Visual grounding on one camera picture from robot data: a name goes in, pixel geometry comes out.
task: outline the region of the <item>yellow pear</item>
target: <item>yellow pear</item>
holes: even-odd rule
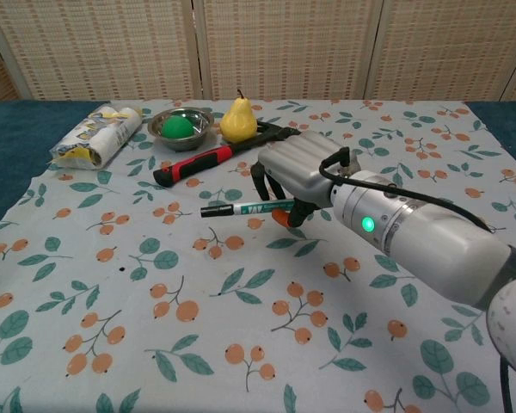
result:
[[[238,97],[231,105],[230,110],[220,121],[220,130],[224,139],[236,144],[256,135],[258,124],[250,107],[250,100],[243,96],[241,90],[237,90]]]

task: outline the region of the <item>metal bowl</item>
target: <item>metal bowl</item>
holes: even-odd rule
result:
[[[181,139],[165,138],[161,134],[163,123],[168,119],[168,117],[174,114],[189,120],[193,124],[195,134]],[[151,135],[159,139],[173,151],[191,151],[197,146],[202,145],[213,124],[214,118],[204,110],[199,108],[176,108],[165,110],[164,112],[155,115],[147,125],[147,130]]]

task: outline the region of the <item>table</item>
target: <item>table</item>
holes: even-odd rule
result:
[[[182,102],[139,104],[149,119]],[[217,121],[230,106],[183,104]],[[360,149],[364,169],[469,208],[516,246],[516,161],[462,102],[253,109]],[[501,411],[482,314],[330,210],[290,231],[199,217],[257,199],[257,152],[167,190],[151,172],[187,153],[142,128],[102,171],[32,180],[0,222],[0,411]],[[516,411],[514,372],[511,390]]]

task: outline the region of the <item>robotic hand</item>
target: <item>robotic hand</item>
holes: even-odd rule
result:
[[[289,226],[333,207],[344,226],[440,295],[488,310],[491,339],[516,370],[516,249],[478,217],[361,170],[348,148],[312,131],[262,150],[251,173],[263,200],[264,176],[277,198],[282,187],[294,196]]]

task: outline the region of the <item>green marker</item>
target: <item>green marker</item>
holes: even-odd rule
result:
[[[243,204],[205,206],[200,209],[200,216],[202,218],[209,218],[248,215],[251,213],[270,213],[274,209],[290,211],[293,205],[294,200],[264,200],[262,202],[245,202]]]

